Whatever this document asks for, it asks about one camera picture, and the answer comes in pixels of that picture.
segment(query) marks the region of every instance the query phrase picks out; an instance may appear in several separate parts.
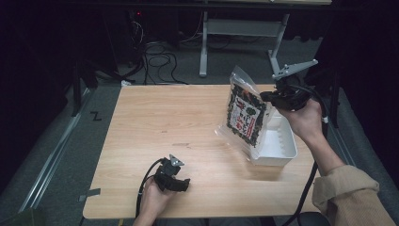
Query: human hand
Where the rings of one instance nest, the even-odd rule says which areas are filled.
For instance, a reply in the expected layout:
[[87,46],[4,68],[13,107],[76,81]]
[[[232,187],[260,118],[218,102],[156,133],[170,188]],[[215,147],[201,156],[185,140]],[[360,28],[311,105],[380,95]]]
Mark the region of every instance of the human hand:
[[303,140],[321,135],[322,109],[318,102],[309,99],[306,105],[297,111],[278,109],[279,113],[287,118],[291,129]]
[[161,191],[153,178],[149,178],[143,191],[140,215],[135,220],[134,225],[152,225],[176,193],[167,189]]

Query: white container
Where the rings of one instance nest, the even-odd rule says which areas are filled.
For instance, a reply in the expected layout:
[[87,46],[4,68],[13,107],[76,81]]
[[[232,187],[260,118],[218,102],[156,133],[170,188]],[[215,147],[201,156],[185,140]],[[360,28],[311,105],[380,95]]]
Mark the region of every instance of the white container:
[[284,166],[297,155],[290,123],[278,111],[267,124],[262,143],[260,151],[251,150],[250,152],[250,161],[254,165]]

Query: person's left hand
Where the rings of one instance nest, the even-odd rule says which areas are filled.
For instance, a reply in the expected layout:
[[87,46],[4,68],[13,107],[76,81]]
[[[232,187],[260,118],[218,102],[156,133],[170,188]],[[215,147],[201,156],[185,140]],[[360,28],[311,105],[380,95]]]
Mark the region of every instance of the person's left hand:
[[165,210],[169,201],[176,195],[176,193],[176,191],[170,191],[167,189],[161,191],[153,178],[149,178],[144,187],[140,215],[138,218],[154,222],[155,219]]

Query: plastic bag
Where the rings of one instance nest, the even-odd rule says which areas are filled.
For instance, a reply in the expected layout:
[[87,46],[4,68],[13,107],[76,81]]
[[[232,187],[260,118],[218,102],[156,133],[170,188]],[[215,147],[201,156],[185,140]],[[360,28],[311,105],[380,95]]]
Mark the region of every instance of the plastic bag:
[[263,102],[255,83],[241,68],[231,73],[231,89],[223,122],[216,133],[238,146],[247,159],[257,159],[274,107]]

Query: beige sleeve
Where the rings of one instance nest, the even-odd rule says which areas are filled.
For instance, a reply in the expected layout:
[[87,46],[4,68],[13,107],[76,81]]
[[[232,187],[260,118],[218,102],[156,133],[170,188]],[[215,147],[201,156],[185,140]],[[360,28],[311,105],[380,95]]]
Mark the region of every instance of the beige sleeve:
[[332,225],[395,225],[376,193],[379,184],[352,166],[316,178],[312,202]]

